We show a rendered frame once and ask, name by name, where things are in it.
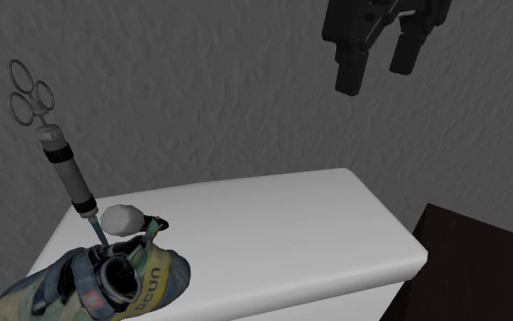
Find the white toilet tank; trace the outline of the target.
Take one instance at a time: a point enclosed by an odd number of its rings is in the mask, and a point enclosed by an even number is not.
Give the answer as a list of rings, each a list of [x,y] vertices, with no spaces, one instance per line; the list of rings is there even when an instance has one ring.
[[[102,198],[168,221],[186,292],[129,321],[380,321],[426,249],[349,170],[213,181]]]

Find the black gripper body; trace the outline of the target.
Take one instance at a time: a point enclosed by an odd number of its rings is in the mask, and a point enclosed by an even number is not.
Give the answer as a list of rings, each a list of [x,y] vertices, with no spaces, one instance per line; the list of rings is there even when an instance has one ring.
[[[399,19],[401,33],[427,37],[441,26],[452,0],[328,0],[322,37],[344,47],[370,48]]]

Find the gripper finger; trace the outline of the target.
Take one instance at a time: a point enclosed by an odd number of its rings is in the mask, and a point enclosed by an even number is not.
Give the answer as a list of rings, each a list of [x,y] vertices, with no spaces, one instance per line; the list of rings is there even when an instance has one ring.
[[[421,47],[430,33],[430,24],[422,14],[401,16],[401,34],[389,70],[400,75],[410,75],[416,65]]]
[[[356,45],[337,44],[334,60],[338,64],[335,90],[353,97],[363,83],[369,52]]]

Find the blue and yellow climbing shoe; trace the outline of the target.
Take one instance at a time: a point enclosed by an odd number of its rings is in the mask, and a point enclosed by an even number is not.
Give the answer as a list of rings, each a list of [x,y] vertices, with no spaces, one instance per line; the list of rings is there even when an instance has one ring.
[[[122,321],[159,310],[190,284],[190,264],[153,243],[153,217],[125,242],[75,248],[0,295],[0,321]]]

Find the white faceted ball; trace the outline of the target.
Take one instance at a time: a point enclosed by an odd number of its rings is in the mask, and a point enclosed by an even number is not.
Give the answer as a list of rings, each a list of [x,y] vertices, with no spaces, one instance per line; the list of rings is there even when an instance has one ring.
[[[145,224],[144,213],[133,205],[117,204],[108,207],[100,217],[104,232],[125,237],[139,233]]]

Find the dark robot stand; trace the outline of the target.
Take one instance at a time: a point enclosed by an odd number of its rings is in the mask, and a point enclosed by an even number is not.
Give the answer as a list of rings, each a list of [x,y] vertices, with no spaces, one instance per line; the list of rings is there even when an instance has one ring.
[[[413,235],[427,262],[380,321],[513,321],[513,232],[428,204]]]

